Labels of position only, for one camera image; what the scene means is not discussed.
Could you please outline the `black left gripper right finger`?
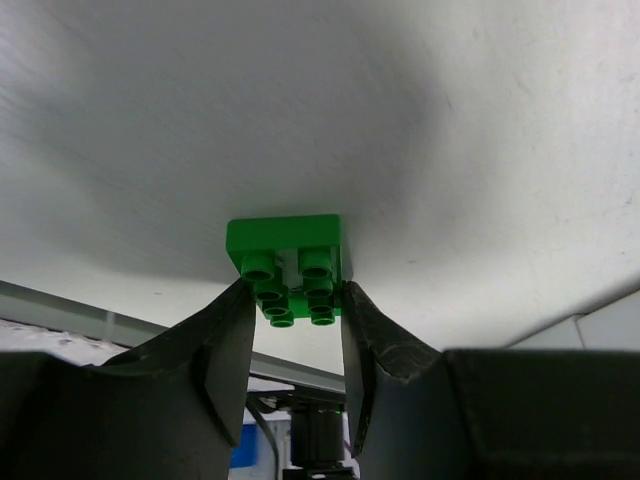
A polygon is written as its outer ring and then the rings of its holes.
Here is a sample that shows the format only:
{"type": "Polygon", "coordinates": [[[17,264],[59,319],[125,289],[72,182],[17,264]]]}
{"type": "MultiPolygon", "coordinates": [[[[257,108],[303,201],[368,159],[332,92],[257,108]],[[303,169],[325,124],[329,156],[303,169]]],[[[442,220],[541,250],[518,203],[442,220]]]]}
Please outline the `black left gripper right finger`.
{"type": "Polygon", "coordinates": [[[341,288],[350,440],[365,479],[635,479],[634,352],[440,352],[341,288]]]}

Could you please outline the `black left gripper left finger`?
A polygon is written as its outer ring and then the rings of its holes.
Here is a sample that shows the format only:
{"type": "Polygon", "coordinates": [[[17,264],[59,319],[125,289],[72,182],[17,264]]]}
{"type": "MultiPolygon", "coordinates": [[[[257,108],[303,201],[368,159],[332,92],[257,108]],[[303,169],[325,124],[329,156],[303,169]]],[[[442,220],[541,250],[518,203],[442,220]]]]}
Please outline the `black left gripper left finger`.
{"type": "Polygon", "coordinates": [[[256,324],[236,282],[100,366],[1,356],[5,479],[224,479],[239,444],[256,324]]]}

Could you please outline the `green 2x4 lego plate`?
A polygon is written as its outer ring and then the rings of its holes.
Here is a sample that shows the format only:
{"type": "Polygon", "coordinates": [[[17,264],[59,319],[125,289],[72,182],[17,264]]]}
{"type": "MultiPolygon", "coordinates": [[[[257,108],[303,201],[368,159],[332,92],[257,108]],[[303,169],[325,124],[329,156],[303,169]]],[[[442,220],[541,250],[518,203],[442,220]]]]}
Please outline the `green 2x4 lego plate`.
{"type": "Polygon", "coordinates": [[[342,225],[336,214],[234,219],[226,252],[270,325],[329,326],[340,316],[342,225]]]}

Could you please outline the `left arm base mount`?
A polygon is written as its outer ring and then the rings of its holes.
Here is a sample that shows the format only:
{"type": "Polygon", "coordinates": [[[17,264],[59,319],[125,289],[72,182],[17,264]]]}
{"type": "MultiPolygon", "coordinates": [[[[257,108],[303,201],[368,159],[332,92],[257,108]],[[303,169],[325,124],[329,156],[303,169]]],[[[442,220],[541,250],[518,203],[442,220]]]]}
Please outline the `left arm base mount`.
{"type": "Polygon", "coordinates": [[[231,479],[356,479],[345,463],[346,396],[296,387],[251,391],[231,479]]]}

